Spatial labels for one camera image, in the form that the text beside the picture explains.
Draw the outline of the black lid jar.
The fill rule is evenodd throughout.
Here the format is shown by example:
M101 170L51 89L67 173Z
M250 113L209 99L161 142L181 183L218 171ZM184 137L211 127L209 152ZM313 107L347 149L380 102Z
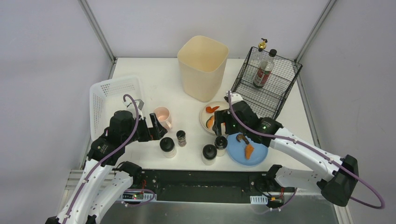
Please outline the black lid jar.
M224 156L226 154L226 149L227 149L227 145L228 145L228 141L227 141L226 137L224 137L224 136L216 137L216 139L214 141L214 145L217 149L218 157Z
M213 165L216 161L217 157L217 149L212 144L207 144L203 147L202 150L202 161L205 165L210 166Z
M173 158L177 154L175 143L170 137L164 137L161 139L160 149L166 158Z

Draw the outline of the soy sauce bottle red label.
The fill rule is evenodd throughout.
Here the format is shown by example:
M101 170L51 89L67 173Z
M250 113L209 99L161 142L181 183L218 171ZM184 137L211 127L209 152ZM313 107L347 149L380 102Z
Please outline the soy sauce bottle red label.
M261 60L257 73L253 80L256 88L262 88L269 79L271 72L275 66L274 58L277 55L276 49L271 49L269 53Z

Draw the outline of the clear glass bottle gold cap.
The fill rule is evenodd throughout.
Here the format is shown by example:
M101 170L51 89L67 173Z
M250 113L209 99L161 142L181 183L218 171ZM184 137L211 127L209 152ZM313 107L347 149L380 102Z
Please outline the clear glass bottle gold cap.
M258 44L257 49L252 51L252 56L251 56L251 64L255 67L259 67L261 61L264 58L264 50L267 47L267 39L262 38L262 41Z

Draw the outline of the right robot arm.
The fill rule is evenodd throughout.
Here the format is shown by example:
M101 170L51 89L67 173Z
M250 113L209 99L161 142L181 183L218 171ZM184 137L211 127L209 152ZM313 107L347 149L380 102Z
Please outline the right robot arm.
M311 169L296 170L273 165L267 178L280 187L294 187L320 192L329 202L347 206L359 174L357 159L340 157L317 148L293 135L270 117L259 118L245 101L233 103L230 109L214 113L212 130L216 135L241 133L252 143L283 152Z

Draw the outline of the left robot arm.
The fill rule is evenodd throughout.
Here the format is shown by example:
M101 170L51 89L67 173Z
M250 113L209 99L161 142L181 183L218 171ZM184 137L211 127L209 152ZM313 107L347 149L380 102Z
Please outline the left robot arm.
M130 111L116 111L109 126L92 144L87 154L83 174L65 207L48 224L99 224L113 203L133 184L141 181L142 168L124 162L111 183L102 191L100 187L124 154L126 145L160 140L168 132L154 113L150 114L152 127L145 117L135 117Z

